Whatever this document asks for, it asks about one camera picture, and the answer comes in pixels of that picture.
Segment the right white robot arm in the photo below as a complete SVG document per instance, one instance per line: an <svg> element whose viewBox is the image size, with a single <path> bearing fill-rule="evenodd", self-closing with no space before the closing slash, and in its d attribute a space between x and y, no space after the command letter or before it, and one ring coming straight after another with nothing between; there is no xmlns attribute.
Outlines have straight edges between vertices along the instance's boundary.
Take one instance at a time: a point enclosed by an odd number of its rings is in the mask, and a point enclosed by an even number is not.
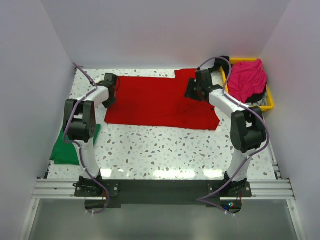
<svg viewBox="0 0 320 240"><path fill-rule="evenodd" d="M268 131L258 106L248 107L225 91L225 87L212 82L209 70L197 70L195 78L190 78L184 95L186 98L205 101L229 117L230 140L234 148L229 168L224 174L223 185L204 200L222 191L230 197L235 196L246 184L248 168L254 155L261 152L262 143L269 144Z"/></svg>

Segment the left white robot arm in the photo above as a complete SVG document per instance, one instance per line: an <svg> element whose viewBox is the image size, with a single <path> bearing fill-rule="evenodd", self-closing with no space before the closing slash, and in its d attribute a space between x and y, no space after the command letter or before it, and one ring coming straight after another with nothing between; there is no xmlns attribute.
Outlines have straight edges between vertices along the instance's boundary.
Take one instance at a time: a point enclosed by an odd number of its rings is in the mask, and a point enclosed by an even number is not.
<svg viewBox="0 0 320 240"><path fill-rule="evenodd" d="M103 180L95 157L94 137L98 130L96 108L108 109L116 102L116 91L120 79L113 73L106 73L100 82L93 82L93 88L76 99L67 99L64 105L63 140L75 147L81 169L79 180L73 186L76 197L116 197L118 189Z"/></svg>

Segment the red t shirt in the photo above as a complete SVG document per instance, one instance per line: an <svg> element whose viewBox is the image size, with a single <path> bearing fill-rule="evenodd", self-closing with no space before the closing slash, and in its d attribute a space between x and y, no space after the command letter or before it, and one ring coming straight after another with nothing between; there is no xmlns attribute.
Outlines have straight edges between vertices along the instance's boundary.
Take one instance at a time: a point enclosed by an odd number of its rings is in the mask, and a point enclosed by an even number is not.
<svg viewBox="0 0 320 240"><path fill-rule="evenodd" d="M116 101L108 108L107 124L174 127L215 131L220 123L215 108L185 97L194 68L175 70L174 78L120 76Z"/></svg>

